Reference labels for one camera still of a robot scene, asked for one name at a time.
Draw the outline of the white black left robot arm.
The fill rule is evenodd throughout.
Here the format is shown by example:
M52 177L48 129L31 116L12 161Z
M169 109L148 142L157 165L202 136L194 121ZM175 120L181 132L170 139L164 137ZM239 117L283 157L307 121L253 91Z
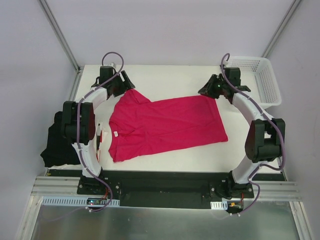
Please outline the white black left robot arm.
M111 96L118 97L134 88L125 70L116 71L111 65L103 65L88 93L76 101L63 103L61 134L75 149L82 176L92 178L88 188L96 195L105 191L106 183L99 178L102 167L97 158L97 138L102 136L102 129L96 123L95 110Z

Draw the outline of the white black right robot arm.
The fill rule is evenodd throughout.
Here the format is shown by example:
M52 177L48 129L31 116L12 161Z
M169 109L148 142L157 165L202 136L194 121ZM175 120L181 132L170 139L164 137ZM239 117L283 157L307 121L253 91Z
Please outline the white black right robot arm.
M285 156L285 121L269 115L249 96L249 87L241 84L238 67L220 66L221 73L213 74L198 93L211 99L225 97L244 116L249 130L244 144L245 157L229 172L225 182L215 191L223 198L231 199L246 191L251 179L262 167Z

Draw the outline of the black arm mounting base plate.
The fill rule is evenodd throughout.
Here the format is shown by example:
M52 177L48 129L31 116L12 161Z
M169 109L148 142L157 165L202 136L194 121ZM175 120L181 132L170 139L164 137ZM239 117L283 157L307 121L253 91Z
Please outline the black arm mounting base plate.
M103 170L99 179L81 170L50 170L53 177L78 177L77 194L118 200L122 207L209 209L212 202L253 199L250 183L236 185L226 172Z

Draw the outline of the white perforated plastic basket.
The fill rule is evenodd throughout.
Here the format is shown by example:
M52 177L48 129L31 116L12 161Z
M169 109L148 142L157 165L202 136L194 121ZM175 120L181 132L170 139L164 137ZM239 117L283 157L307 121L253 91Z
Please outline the white perforated plastic basket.
M267 58L252 56L231 56L225 66L240 69L241 84L263 109L279 106L282 98L271 62Z

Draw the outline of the black folded t shirt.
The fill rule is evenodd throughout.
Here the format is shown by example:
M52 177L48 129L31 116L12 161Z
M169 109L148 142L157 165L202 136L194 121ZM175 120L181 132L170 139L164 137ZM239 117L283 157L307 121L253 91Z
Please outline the black folded t shirt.
M62 115L62 111L55 113L54 122L48 128L46 148L40 154L44 166L47 168L80 164L76 150L71 143L62 136Z

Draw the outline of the white red folded shirt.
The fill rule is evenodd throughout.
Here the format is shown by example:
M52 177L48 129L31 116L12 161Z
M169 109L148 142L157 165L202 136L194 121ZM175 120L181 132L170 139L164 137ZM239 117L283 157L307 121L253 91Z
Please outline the white red folded shirt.
M95 132L95 138L96 138L95 155L98 162L100 162L101 160L101 146L105 141L105 139L107 138L108 134L109 134L109 131L106 130L106 128L102 126L102 123L99 122Z

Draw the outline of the pink t shirt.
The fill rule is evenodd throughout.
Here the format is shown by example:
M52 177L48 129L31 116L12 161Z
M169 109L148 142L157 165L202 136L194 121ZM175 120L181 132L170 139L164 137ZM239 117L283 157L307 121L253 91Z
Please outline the pink t shirt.
M113 162L228 141L214 99L197 95L150 101L127 91L109 119Z

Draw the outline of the aluminium frame rail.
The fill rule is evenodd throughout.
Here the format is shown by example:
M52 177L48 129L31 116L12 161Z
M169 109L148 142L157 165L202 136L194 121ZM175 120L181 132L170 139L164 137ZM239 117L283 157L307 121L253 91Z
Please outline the aluminium frame rail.
M32 195L76 195L79 177L38 176L35 179Z

